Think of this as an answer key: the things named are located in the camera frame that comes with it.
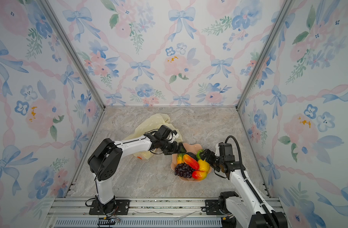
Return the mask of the green custard apple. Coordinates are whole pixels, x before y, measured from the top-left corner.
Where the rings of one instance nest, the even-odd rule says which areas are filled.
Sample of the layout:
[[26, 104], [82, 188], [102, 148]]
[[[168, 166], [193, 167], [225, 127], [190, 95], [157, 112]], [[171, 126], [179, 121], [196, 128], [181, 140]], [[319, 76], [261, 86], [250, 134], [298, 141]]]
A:
[[200, 160], [201, 159], [201, 154], [203, 153], [203, 149], [201, 149], [201, 150], [199, 150], [198, 152], [197, 152], [197, 154], [196, 154], [196, 158], [197, 158], [197, 160]]

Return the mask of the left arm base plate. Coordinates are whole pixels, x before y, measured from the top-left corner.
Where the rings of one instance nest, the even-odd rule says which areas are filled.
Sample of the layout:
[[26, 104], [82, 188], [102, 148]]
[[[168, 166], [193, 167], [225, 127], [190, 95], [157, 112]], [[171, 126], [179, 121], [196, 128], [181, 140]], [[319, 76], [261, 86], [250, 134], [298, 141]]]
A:
[[127, 215], [130, 206], [128, 199], [113, 199], [103, 205], [98, 199], [93, 200], [89, 215]]

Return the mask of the yellow plastic bag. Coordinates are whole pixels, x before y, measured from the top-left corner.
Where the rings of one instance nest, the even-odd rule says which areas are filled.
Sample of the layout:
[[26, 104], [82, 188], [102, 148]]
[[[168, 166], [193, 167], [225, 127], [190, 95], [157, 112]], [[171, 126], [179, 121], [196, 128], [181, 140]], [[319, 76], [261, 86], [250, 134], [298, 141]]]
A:
[[160, 149], [154, 150], [154, 139], [156, 138], [154, 134], [162, 125], [166, 125], [172, 130], [177, 131], [177, 136], [172, 142], [182, 143], [182, 135], [170, 123], [170, 117], [166, 114], [155, 114], [141, 123], [135, 129], [134, 134], [117, 143], [117, 146], [123, 151], [122, 156], [134, 155], [140, 159], [147, 160], [153, 155], [163, 154]]

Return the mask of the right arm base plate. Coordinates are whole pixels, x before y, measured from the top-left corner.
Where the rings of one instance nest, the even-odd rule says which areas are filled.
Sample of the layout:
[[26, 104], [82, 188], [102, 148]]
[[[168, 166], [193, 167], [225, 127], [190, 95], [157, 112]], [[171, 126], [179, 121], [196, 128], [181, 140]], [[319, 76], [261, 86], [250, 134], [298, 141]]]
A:
[[223, 200], [207, 199], [205, 206], [201, 209], [206, 215], [228, 215], [229, 212], [225, 207]]

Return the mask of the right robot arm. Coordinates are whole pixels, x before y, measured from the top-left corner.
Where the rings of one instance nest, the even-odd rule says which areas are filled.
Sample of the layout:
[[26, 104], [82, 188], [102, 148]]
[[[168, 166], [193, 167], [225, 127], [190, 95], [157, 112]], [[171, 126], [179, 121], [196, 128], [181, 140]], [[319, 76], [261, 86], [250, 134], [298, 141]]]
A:
[[261, 196], [253, 185], [242, 163], [241, 151], [239, 159], [233, 154], [215, 154], [204, 150], [198, 155], [208, 162], [214, 171], [222, 171], [236, 189], [234, 196], [224, 197], [224, 207], [244, 228], [287, 228], [288, 221], [282, 212], [277, 212]]

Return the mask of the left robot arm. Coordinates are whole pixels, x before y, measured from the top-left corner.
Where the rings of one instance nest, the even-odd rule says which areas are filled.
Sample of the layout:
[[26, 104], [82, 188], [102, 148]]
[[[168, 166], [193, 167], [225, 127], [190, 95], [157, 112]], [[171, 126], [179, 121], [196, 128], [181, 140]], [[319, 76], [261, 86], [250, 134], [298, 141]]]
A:
[[174, 140], [175, 134], [145, 133], [135, 139], [113, 141], [104, 139], [88, 159], [90, 171], [95, 175], [96, 204], [93, 208], [99, 213], [111, 215], [117, 210], [115, 194], [112, 188], [112, 176], [115, 174], [121, 158], [142, 151], [160, 149], [164, 155], [184, 154], [186, 150], [181, 142]]

